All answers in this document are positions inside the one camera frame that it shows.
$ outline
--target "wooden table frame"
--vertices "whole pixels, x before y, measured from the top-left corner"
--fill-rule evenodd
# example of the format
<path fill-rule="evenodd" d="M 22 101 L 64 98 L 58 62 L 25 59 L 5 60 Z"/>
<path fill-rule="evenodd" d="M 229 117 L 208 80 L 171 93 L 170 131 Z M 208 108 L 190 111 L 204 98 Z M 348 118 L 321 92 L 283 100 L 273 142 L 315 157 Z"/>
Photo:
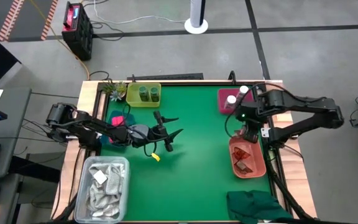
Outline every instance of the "wooden table frame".
<path fill-rule="evenodd" d="M 232 80 L 139 80 L 137 82 L 158 82 L 163 85 L 230 85 L 233 83 Z M 261 83 L 268 82 L 274 83 L 276 85 L 283 86 L 283 82 L 281 80 L 237 80 L 236 85 L 241 85 L 242 83 Z M 104 108 L 107 104 L 106 96 L 104 93 L 98 93 L 98 85 L 102 83 L 102 81 L 84 81 L 81 87 L 80 97 L 78 99 L 77 108 L 82 111 L 86 111 L 93 116 L 102 119 Z M 268 86 L 267 89 L 273 89 L 274 86 Z M 96 96 L 101 95 L 99 100 L 96 100 Z M 273 125 L 275 127 L 284 128 L 286 126 L 291 125 L 292 116 L 290 112 L 286 112 L 283 114 L 278 114 L 272 116 Z M 300 147 L 297 140 L 288 140 L 286 143 L 287 146 L 290 146 L 297 151 L 300 152 Z M 79 157 L 77 165 L 75 166 L 75 161 Z M 55 211 L 55 208 L 58 203 L 57 211 L 54 217 L 56 218 L 59 214 L 62 213 L 64 208 L 70 202 L 70 191 L 71 198 L 74 197 L 78 190 L 78 184 L 80 183 L 80 176 L 82 165 L 84 162 L 85 150 L 80 149 L 78 147 L 78 141 L 70 141 L 67 146 L 67 151 L 65 154 L 65 160 L 62 167 L 61 174 L 61 189 L 60 189 L 60 199 L 58 199 L 58 192 L 55 196 L 55 203 L 53 205 L 52 212 Z M 310 192 L 310 187 L 308 183 L 308 178 L 306 176 L 305 167 L 303 165 L 302 159 L 294 154 L 293 152 L 287 150 L 281 150 L 279 153 L 279 157 L 276 158 L 276 161 L 281 162 L 282 165 L 282 173 L 280 173 L 279 167 L 277 167 L 277 163 L 274 163 L 274 168 L 278 172 L 281 177 L 285 177 L 285 183 L 287 185 L 288 190 L 291 192 L 296 201 L 303 207 L 306 213 L 311 215 L 312 217 L 316 217 L 316 210 L 314 208 L 313 199 Z M 275 195 L 277 196 L 280 204 L 283 208 L 288 207 L 285 205 L 285 201 L 283 199 L 283 195 L 281 191 L 275 186 Z"/>

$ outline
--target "red and white striped tape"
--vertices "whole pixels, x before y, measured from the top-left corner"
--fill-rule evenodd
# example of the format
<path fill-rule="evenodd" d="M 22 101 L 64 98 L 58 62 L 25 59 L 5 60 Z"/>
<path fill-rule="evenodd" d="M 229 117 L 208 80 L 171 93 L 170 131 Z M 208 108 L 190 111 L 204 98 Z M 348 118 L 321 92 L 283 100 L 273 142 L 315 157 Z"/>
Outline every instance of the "red and white striped tape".
<path fill-rule="evenodd" d="M 51 4 L 49 12 L 48 12 L 47 20 L 45 21 L 44 29 L 42 30 L 41 40 L 47 39 L 47 35 L 48 35 L 50 25 L 52 23 L 53 15 L 55 14 L 55 11 L 56 11 L 57 1 L 58 0 L 52 1 L 52 4 Z"/>
<path fill-rule="evenodd" d="M 9 40 L 9 36 L 12 32 L 17 16 L 19 15 L 20 10 L 22 9 L 23 3 L 24 0 L 13 0 L 11 8 L 9 9 L 9 12 L 6 15 L 4 24 L 2 25 L 0 30 L 0 41 Z"/>

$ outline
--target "orange tray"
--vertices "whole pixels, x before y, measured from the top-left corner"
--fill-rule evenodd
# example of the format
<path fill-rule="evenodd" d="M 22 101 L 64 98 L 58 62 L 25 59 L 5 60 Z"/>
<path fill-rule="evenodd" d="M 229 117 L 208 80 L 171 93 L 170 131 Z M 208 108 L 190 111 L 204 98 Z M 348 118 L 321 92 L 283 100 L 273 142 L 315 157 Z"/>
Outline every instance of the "orange tray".
<path fill-rule="evenodd" d="M 243 179 L 265 175 L 266 166 L 259 142 L 233 137 L 229 141 L 229 151 L 234 175 Z"/>

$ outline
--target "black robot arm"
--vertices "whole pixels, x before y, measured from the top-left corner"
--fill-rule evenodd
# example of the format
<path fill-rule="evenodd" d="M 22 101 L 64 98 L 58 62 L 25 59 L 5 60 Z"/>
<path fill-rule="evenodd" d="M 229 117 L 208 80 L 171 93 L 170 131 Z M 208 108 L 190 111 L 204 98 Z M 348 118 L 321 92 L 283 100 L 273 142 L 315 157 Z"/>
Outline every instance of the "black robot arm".
<path fill-rule="evenodd" d="M 173 151 L 170 143 L 173 142 L 173 138 L 179 134 L 182 129 L 168 134 L 163 123 L 177 120 L 178 118 L 165 119 L 161 117 L 159 111 L 155 111 L 154 116 L 158 125 L 152 128 L 143 124 L 127 126 L 124 122 L 113 126 L 98 118 L 92 117 L 85 111 L 77 110 L 74 105 L 57 103 L 50 109 L 46 122 L 52 129 L 48 134 L 50 138 L 62 142 L 66 141 L 66 137 L 69 134 L 73 134 L 78 138 L 81 147 L 92 151 L 101 149 L 98 133 L 111 138 L 114 144 L 132 145 L 134 147 L 141 147 L 148 143 L 164 140 L 167 151 Z"/>
<path fill-rule="evenodd" d="M 271 146 L 280 147 L 293 136 L 299 136 L 316 128 L 339 128 L 344 123 L 341 109 L 333 99 L 294 96 L 281 90 L 270 90 L 259 94 L 254 102 L 242 102 L 236 109 L 236 118 L 253 124 L 253 127 L 261 128 L 269 116 L 286 111 L 307 112 L 314 115 L 286 128 L 262 129 L 262 136 L 268 138 Z"/>

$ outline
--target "white cloth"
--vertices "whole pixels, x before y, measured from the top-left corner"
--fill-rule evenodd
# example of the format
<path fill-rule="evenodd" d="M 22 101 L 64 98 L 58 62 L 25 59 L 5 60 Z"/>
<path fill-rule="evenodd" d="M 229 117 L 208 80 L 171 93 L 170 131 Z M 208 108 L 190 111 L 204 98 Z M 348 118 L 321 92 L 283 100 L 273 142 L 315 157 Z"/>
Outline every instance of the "white cloth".
<path fill-rule="evenodd" d="M 93 179 L 89 188 L 86 204 L 93 217 L 112 217 L 119 213 L 124 168 L 124 164 L 117 163 L 96 163 L 89 168 L 92 175 L 100 170 L 107 177 L 103 184 Z"/>

